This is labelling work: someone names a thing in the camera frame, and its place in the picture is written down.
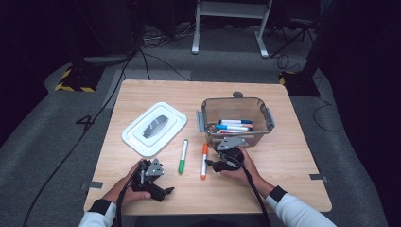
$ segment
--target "pen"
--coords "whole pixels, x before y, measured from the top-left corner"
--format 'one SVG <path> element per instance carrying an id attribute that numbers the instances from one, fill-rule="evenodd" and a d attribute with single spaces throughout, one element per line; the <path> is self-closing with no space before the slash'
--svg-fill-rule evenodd
<path id="1" fill-rule="evenodd" d="M 220 124 L 252 124 L 252 120 L 220 120 Z"/>
<path id="2" fill-rule="evenodd" d="M 208 150 L 207 144 L 204 144 L 203 151 L 202 151 L 203 157 L 201 160 L 201 174 L 200 174 L 200 178 L 202 180 L 206 179 L 206 162 L 205 161 L 207 159 L 207 150 Z"/>
<path id="3" fill-rule="evenodd" d="M 184 139 L 183 140 L 183 153 L 181 154 L 180 165 L 178 166 L 179 173 L 183 173 L 183 166 L 185 165 L 185 154 L 186 154 L 187 148 L 188 148 L 188 140 Z"/>
<path id="4" fill-rule="evenodd" d="M 216 125 L 218 130 L 235 130 L 235 131 L 250 131 L 250 128 L 241 126 L 226 126 L 226 125 Z"/>

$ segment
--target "wooden table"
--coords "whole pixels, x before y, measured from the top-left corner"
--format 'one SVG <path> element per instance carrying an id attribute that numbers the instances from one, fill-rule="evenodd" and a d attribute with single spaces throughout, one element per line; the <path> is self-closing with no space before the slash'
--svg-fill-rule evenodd
<path id="1" fill-rule="evenodd" d="M 211 167 L 207 169 L 206 180 L 201 180 L 202 145 L 206 134 L 198 129 L 196 111 L 201 109 L 205 99 L 232 97 L 235 91 L 261 98 L 275 120 L 273 131 L 264 135 L 255 147 L 247 148 L 260 174 L 315 209 L 330 211 L 332 206 L 323 181 L 310 179 L 309 174 L 319 172 L 284 86 L 160 80 L 125 80 L 122 83 L 93 178 L 93 182 L 104 184 L 101 189 L 90 188 L 84 210 L 88 210 L 141 158 L 123 142 L 122 131 L 155 103 L 163 101 L 187 116 L 183 129 L 157 154 L 165 175 L 155 183 L 162 188 L 174 186 L 175 189 L 162 202 L 137 201 L 124 207 L 123 214 L 261 213 L 249 187 L 220 176 Z M 185 169 L 180 175 L 178 165 L 185 138 L 189 140 L 188 151 Z M 211 149 L 208 159 L 219 160 Z"/>

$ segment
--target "plastic container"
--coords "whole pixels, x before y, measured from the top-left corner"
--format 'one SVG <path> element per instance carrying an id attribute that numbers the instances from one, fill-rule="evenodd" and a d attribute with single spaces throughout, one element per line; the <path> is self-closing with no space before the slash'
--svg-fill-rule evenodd
<path id="1" fill-rule="evenodd" d="M 206 133 L 209 148 L 216 148 L 228 137 L 239 137 L 244 140 L 242 147 L 253 147 L 259 140 L 275 127 L 269 108 L 257 97 L 209 98 L 202 102 L 201 112 L 197 111 L 198 128 Z M 251 120 L 251 131 L 222 133 L 216 124 L 222 119 Z"/>

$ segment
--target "metal stand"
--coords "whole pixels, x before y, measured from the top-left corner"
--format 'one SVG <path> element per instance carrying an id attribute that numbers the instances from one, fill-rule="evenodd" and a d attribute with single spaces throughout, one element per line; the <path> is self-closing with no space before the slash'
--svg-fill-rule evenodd
<path id="1" fill-rule="evenodd" d="M 227 2 L 208 2 L 198 0 L 197 16 L 195 25 L 194 41 L 192 43 L 192 53 L 199 53 L 200 45 L 200 22 L 201 15 L 205 16 L 223 16 L 223 17 L 239 17 L 239 18 L 254 18 L 261 19 L 259 31 L 255 31 L 254 35 L 260 49 L 262 58 L 267 58 L 269 53 L 262 40 L 262 35 L 265 30 L 266 22 L 270 13 L 271 1 L 266 5 L 252 5 L 242 3 L 227 3 Z"/>

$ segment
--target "marker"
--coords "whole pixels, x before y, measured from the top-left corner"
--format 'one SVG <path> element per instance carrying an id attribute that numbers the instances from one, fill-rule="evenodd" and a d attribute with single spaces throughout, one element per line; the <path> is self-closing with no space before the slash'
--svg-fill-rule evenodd
<path id="1" fill-rule="evenodd" d="M 241 126 L 226 126 L 226 125 L 216 125 L 218 130 L 235 130 L 235 131 L 250 131 L 250 128 Z"/>
<path id="2" fill-rule="evenodd" d="M 206 159 L 207 159 L 207 150 L 208 150 L 209 148 L 207 147 L 207 144 L 204 144 L 203 145 L 203 151 L 202 151 L 202 153 L 203 153 L 203 158 L 202 158 L 202 160 L 201 160 L 201 173 L 200 173 L 200 178 L 202 179 L 202 180 L 204 180 L 204 179 L 206 179 Z"/>
<path id="3" fill-rule="evenodd" d="M 220 120 L 220 124 L 252 124 L 252 120 Z"/>
<path id="4" fill-rule="evenodd" d="M 178 166 L 179 173 L 183 173 L 183 166 L 185 165 L 185 155 L 186 155 L 187 148 L 188 148 L 188 140 L 184 139 L 183 140 L 183 153 L 181 154 L 180 165 Z"/>
<path id="5" fill-rule="evenodd" d="M 253 124 L 231 124 L 231 123 L 225 123 L 222 125 L 226 125 L 226 126 L 241 126 L 241 127 L 247 127 L 247 128 L 253 128 Z"/>

